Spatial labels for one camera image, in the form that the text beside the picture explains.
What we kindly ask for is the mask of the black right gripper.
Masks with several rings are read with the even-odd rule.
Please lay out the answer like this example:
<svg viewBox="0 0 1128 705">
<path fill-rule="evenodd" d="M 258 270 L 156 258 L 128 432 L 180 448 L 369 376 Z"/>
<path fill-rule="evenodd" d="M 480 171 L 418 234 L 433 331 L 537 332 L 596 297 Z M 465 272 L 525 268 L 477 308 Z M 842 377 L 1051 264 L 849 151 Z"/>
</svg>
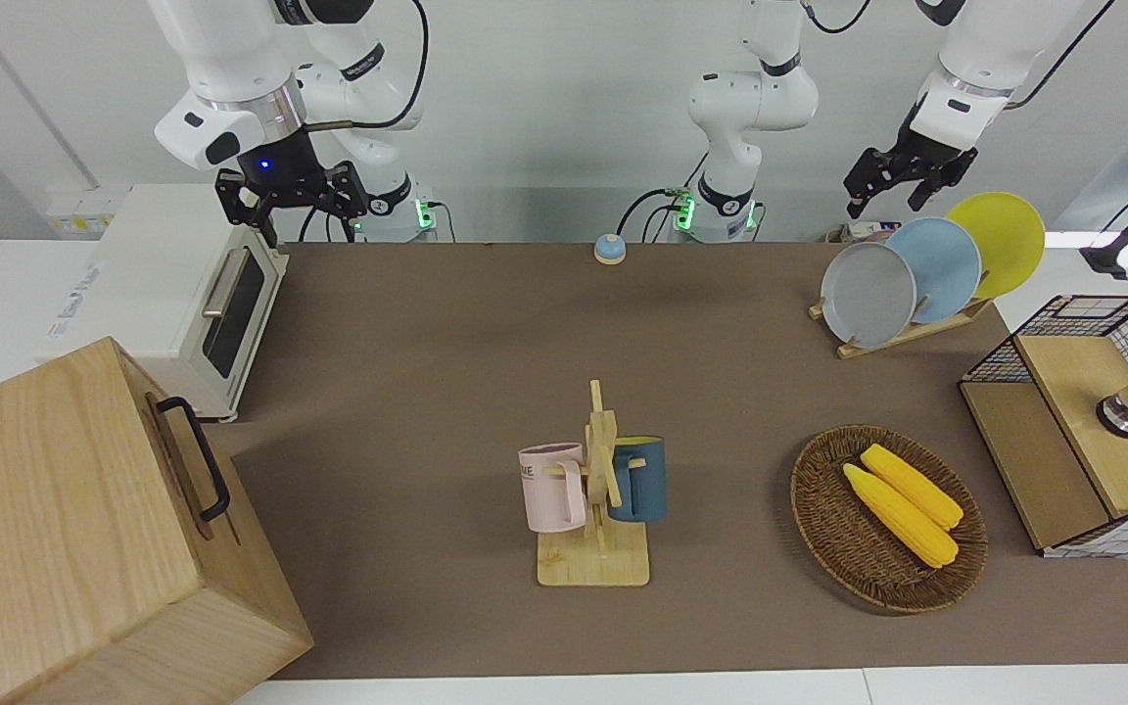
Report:
<svg viewBox="0 0 1128 705">
<path fill-rule="evenodd" d="M 241 171 L 215 171 L 215 197 L 229 223 L 252 228 L 267 247 L 277 247 L 276 209 L 316 208 L 345 220 L 368 213 L 370 197 L 356 164 L 323 168 L 305 130 L 256 147 L 237 164 Z"/>
</svg>

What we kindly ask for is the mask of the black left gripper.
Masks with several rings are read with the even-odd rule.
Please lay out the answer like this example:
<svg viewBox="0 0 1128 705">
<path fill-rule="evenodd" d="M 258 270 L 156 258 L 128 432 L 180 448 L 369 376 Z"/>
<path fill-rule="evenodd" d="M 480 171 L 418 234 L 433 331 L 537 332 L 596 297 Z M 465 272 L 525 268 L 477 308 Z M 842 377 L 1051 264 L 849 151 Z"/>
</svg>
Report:
<svg viewBox="0 0 1128 705">
<path fill-rule="evenodd" d="M 846 210 L 851 218 L 860 218 L 876 195 L 913 180 L 918 184 L 906 204 L 913 212 L 920 212 L 938 191 L 957 186 L 964 178 L 977 157 L 977 148 L 959 149 L 914 130 L 913 120 L 920 113 L 920 106 L 922 103 L 914 103 L 905 116 L 895 151 L 865 148 L 843 178 L 843 187 L 849 193 Z"/>
</svg>

